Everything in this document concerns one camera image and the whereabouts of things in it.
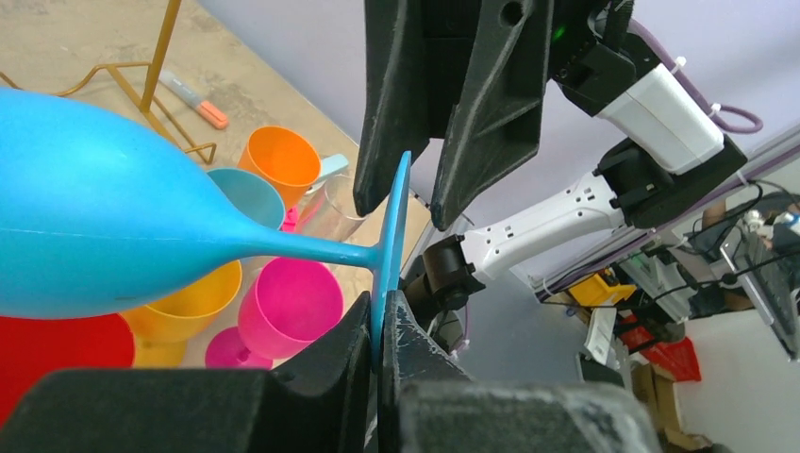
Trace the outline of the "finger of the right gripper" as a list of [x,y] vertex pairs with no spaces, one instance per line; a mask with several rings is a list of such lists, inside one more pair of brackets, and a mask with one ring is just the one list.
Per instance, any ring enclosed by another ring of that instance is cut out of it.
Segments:
[[449,228],[480,194],[537,154],[553,12],[551,1],[482,3],[431,195],[437,229]]
[[425,44],[420,1],[366,1],[366,107],[353,197],[358,215],[388,196],[406,151],[427,146]]

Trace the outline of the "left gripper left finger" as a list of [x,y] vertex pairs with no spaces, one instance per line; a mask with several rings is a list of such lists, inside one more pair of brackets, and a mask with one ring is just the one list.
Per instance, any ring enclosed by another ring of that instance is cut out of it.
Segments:
[[274,371],[72,369],[46,376],[1,430],[5,452],[359,452],[370,296]]

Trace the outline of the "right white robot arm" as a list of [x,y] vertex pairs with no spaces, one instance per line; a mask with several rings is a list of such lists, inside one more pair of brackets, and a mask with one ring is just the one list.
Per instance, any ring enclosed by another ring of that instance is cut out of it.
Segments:
[[445,231],[538,152],[545,87],[624,138],[561,192],[491,226],[444,238],[404,281],[432,318],[514,265],[604,229],[673,221],[746,163],[629,1],[368,1],[366,108],[354,183],[358,213],[389,174],[442,141],[429,211]]

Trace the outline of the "clear wine glass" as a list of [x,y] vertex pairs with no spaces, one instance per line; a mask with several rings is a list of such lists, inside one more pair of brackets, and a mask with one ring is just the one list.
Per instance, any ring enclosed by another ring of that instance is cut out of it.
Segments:
[[304,206],[296,231],[305,236],[345,242],[366,220],[357,213],[353,185],[351,176],[330,177]]

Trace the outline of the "orange wine glass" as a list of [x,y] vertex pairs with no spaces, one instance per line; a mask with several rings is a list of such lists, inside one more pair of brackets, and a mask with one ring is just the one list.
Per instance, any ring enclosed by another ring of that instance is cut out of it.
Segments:
[[238,167],[270,182],[286,210],[293,208],[321,173],[321,159],[301,135],[282,126],[263,126],[248,138]]

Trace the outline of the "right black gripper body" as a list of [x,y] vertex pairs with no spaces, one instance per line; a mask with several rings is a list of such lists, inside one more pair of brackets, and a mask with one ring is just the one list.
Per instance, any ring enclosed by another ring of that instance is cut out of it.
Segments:
[[537,138],[545,85],[603,1],[427,1],[430,138]]

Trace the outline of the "blue wine glass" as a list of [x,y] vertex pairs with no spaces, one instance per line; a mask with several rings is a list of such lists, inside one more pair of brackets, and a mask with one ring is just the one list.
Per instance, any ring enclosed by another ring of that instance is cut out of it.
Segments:
[[69,98],[1,91],[1,312],[74,319],[130,310],[233,260],[288,257],[374,277],[372,356],[398,287],[410,153],[399,160],[381,236],[336,243],[262,226],[153,129]]
[[280,229],[286,208],[274,186],[256,174],[239,168],[215,168],[207,175],[243,214],[264,227]]

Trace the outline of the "yellow wine glass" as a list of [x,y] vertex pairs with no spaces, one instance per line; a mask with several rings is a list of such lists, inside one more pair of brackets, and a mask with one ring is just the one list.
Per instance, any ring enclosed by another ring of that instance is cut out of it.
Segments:
[[198,335],[235,299],[243,269],[231,261],[189,286],[121,313],[135,337],[136,368],[177,367],[188,340]]

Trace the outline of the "red wine glass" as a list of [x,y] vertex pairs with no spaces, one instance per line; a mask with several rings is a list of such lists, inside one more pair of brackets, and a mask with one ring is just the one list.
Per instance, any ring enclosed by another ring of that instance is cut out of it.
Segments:
[[1,319],[1,421],[45,375],[81,367],[130,367],[135,340],[118,314],[68,320]]

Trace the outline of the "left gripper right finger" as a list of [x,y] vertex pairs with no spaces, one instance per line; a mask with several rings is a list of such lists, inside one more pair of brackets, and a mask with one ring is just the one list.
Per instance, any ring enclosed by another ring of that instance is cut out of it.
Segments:
[[474,381],[425,333],[404,294],[384,307],[381,452],[659,452],[647,410],[607,383]]

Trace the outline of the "magenta wine glass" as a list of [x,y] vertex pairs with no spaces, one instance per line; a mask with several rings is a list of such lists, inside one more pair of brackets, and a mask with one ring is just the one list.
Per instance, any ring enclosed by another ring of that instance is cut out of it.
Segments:
[[342,319],[342,288],[318,261],[275,258],[242,299],[238,324],[208,344],[208,368],[271,369],[325,335]]

